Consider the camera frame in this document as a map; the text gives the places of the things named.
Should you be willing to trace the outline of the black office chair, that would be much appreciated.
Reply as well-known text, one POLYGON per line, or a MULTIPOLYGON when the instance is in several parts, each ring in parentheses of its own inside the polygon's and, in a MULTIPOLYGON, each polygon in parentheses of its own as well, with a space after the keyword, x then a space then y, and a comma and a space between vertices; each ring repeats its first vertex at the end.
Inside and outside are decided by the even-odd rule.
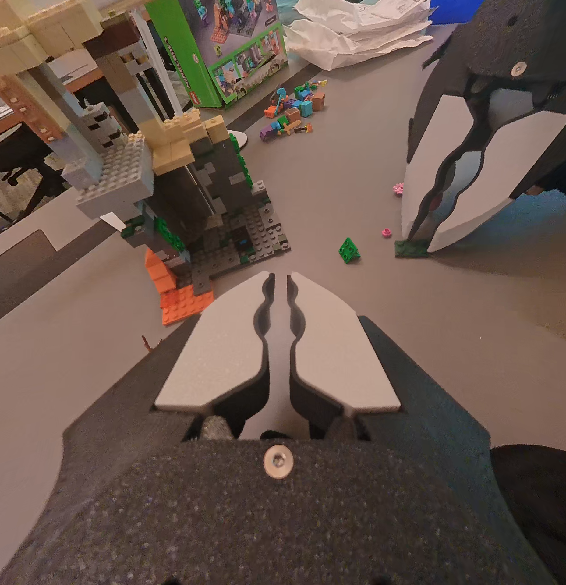
POLYGON ((42 179, 52 186, 64 187, 65 180, 60 170, 54 170, 45 163, 46 157, 54 152, 30 128, 21 124, 0 135, 0 174, 15 186, 18 177, 24 172, 35 169, 42 179))

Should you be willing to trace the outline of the black wrist rest cushion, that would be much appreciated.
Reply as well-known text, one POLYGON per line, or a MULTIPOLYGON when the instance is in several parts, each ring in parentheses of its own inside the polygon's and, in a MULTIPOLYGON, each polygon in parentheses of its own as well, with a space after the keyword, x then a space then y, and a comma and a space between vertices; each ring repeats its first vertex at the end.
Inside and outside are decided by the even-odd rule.
POLYGON ((566 584, 566 451, 542 445, 491 449, 499 489, 558 584, 566 584))

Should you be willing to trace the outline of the dark green plate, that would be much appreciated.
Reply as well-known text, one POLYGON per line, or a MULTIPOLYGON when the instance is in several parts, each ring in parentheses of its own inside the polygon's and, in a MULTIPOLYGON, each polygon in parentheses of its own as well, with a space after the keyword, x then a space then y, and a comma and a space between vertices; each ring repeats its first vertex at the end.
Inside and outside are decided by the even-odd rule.
POLYGON ((421 259, 429 257, 427 240, 396 240, 394 244, 395 258, 421 259))

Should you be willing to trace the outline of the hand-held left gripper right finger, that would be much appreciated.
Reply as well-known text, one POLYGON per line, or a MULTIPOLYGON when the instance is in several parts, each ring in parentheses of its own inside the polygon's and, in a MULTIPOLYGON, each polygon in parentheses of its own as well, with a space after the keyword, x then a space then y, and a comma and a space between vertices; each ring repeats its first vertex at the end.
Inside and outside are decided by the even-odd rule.
POLYGON ((316 435, 337 418, 396 413, 401 402, 356 312, 298 272, 287 276, 289 397, 316 435))

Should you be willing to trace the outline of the green toy brick set box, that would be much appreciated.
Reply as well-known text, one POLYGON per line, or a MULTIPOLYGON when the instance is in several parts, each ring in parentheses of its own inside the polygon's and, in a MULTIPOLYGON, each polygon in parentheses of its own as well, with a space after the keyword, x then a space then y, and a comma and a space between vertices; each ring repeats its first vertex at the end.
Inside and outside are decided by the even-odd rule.
POLYGON ((276 1, 151 1, 145 7, 194 106, 229 106, 288 63, 276 1))

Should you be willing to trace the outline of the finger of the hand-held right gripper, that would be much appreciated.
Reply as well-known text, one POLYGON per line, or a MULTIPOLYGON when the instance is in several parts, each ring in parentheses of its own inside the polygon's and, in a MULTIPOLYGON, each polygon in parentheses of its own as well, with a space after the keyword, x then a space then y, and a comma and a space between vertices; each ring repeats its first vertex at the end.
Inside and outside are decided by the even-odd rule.
POLYGON ((566 114, 540 111, 500 127, 484 150, 481 170, 458 194, 427 251, 454 244, 509 205, 514 189, 565 126, 566 114))
POLYGON ((474 126, 466 100, 443 95, 405 171, 401 226, 404 239, 423 223, 433 199, 441 194, 450 169, 474 126))

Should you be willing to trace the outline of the pile of colourful loose bricks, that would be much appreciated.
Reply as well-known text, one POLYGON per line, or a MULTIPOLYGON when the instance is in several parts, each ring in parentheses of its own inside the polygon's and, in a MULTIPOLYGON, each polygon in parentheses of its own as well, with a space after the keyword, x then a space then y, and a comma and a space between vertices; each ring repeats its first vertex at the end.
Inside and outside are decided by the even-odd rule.
POLYGON ((294 87, 291 93, 283 86, 277 88, 264 109, 266 122, 259 133, 260 141, 268 143, 281 136, 312 133, 312 116, 326 107, 327 84, 327 79, 309 80, 294 87))

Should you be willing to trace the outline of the toy brick castle model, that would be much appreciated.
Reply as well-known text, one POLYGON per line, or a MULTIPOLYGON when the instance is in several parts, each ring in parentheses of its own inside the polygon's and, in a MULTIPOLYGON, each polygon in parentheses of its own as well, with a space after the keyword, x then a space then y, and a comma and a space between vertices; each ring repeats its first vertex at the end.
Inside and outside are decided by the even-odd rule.
POLYGON ((161 114, 144 1, 108 13, 93 1, 0 1, 0 98, 65 166, 62 179, 91 219, 115 220, 122 239, 146 246, 162 324, 201 313, 212 280, 291 250, 262 181, 222 116, 197 108, 161 114), (127 134, 104 103, 79 100, 49 64, 86 50, 124 107, 127 134))

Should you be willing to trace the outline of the blue plastic storage bin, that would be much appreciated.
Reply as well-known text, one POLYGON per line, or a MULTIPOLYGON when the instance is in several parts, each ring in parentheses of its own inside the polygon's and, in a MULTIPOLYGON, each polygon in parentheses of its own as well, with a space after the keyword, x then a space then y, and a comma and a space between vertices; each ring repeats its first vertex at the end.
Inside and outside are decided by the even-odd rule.
POLYGON ((433 25, 469 22, 484 1, 430 1, 433 25))

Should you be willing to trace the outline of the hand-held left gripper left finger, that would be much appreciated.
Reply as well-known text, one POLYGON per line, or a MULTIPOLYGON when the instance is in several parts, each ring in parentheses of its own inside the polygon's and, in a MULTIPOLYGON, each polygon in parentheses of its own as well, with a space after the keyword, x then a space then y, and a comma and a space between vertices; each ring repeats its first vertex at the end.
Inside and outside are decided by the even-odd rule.
POLYGON ((201 313, 154 401, 157 410, 220 416, 240 436, 270 395, 265 335, 274 287, 275 274, 262 271, 201 313))

